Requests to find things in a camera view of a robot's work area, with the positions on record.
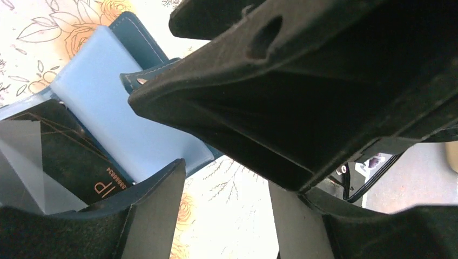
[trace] orange flower print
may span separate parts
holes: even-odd
[[[189,257],[187,247],[179,240],[174,239],[172,243],[172,250],[170,251],[170,259],[186,259]]]
[[[113,22],[118,16],[125,12],[133,12],[132,4],[128,0],[104,0],[100,7],[102,24]]]
[[[85,23],[75,24],[76,27],[71,31],[70,35],[65,39],[65,49],[70,59],[81,49],[84,43],[87,42],[89,37],[94,33],[98,24]]]
[[[193,198],[187,193],[181,196],[180,210],[178,211],[177,229],[184,230],[191,223]]]

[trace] floral tablecloth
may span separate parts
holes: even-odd
[[[206,41],[168,29],[179,0],[0,0],[0,106],[46,88],[98,25],[132,11],[169,58]],[[276,258],[267,182],[222,157],[186,180],[170,258]]]

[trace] beige object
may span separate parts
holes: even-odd
[[[445,143],[445,151],[448,164],[458,173],[458,141]]]

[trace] wire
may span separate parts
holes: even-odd
[[[354,203],[355,201],[359,200],[369,189],[374,186],[376,182],[382,178],[382,176],[391,168],[391,166],[396,163],[396,161],[401,158],[403,153],[398,155],[391,156],[382,167],[380,167],[377,172],[375,172],[374,176],[372,176],[369,181],[367,181],[361,188],[359,188],[356,192],[353,193],[352,196],[349,197],[350,193],[350,170],[348,164],[345,166],[347,167],[347,173],[343,174],[343,199],[350,203]]]

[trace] oval hole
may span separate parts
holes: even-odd
[[[283,18],[277,16],[264,26],[248,46],[247,57],[250,59],[267,58],[267,50],[280,32]]]

